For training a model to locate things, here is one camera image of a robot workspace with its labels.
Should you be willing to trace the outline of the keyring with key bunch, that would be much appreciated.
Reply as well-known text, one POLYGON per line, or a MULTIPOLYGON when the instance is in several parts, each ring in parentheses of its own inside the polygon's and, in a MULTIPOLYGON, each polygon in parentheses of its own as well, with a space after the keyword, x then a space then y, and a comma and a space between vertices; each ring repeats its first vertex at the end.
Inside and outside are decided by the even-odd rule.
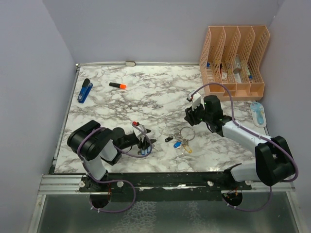
POLYGON ((170 133, 164 141, 169 143, 174 141, 173 148, 183 149, 185 152, 191 154, 192 149, 189 146, 189 142, 192 141, 196 137, 196 133, 192 127, 185 126, 182 128, 174 128, 173 132, 170 133))

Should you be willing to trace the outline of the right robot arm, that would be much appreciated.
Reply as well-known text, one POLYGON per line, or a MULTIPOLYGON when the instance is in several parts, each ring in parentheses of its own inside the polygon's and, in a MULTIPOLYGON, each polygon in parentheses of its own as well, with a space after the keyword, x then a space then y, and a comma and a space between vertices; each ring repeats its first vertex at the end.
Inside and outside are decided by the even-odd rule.
POLYGON ((230 174, 223 178, 227 189, 234 190, 243 181, 260 181, 266 186, 273 186, 295 175, 294 160, 283 137, 259 134, 224 115, 220 100, 215 95, 189 94, 187 100, 191 107, 185 109, 184 119, 191 126, 203 122, 212 133, 239 143, 255 156, 252 164, 237 164, 227 169, 230 174))

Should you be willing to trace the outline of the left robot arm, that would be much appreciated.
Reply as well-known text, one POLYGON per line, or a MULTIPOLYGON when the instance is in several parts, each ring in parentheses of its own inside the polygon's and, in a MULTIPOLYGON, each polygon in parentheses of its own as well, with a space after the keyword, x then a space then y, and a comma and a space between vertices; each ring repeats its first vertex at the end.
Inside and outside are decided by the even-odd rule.
POLYGON ((134 158, 148 156, 156 142, 148 137, 150 132, 137 121, 132 122, 132 132, 126 134, 121 127, 111 130, 91 120, 70 134, 67 145, 80 158, 87 176, 92 178, 92 188, 100 192, 107 187, 103 162, 113 166, 123 154, 134 158))

